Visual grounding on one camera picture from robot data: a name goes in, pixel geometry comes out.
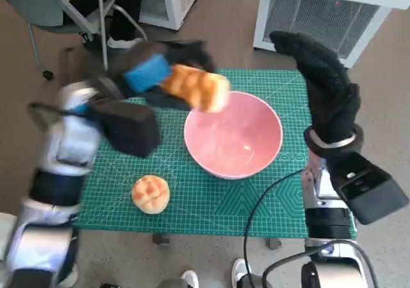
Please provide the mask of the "black left hand blue tape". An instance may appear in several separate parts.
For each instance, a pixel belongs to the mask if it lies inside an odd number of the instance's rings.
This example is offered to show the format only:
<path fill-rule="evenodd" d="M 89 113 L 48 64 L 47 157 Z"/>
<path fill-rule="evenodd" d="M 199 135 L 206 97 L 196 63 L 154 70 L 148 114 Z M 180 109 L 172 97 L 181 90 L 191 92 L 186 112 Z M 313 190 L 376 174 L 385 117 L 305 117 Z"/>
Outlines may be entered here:
<path fill-rule="evenodd" d="M 106 76 L 125 99 L 143 97 L 152 107 L 189 111 L 184 100 L 160 88 L 160 83 L 171 75 L 172 66 L 177 64 L 216 71 L 203 41 L 159 41 L 141 42 L 120 54 L 110 63 Z"/>

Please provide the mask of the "black gloved right hand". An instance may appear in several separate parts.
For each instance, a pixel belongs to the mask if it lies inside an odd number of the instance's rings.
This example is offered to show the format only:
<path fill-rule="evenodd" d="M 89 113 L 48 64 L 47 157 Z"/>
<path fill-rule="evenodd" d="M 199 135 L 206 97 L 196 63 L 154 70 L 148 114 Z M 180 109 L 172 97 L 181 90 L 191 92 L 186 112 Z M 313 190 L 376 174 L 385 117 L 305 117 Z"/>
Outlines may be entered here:
<path fill-rule="evenodd" d="M 279 54 L 292 57 L 303 75 L 316 135 L 326 144 L 351 137 L 361 99 L 336 53 L 303 34 L 274 31 L 270 39 Z"/>

